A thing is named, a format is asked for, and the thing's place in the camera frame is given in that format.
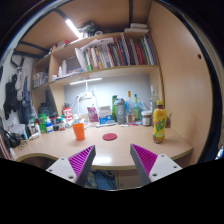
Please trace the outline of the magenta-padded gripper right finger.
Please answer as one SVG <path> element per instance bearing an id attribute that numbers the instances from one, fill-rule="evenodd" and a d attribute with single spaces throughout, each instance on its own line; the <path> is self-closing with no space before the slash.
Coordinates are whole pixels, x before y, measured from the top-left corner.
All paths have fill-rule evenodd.
<path id="1" fill-rule="evenodd" d="M 181 170 L 167 155 L 156 155 L 135 144 L 130 145 L 130 154 L 143 186 Z"/>

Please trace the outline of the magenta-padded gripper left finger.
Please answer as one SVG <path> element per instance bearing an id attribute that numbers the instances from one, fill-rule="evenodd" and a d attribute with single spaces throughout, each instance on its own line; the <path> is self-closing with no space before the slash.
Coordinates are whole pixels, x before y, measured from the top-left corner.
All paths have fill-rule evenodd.
<path id="1" fill-rule="evenodd" d="M 83 187 L 95 155 L 95 146 L 92 145 L 69 158 L 60 157 L 46 171 Z"/>

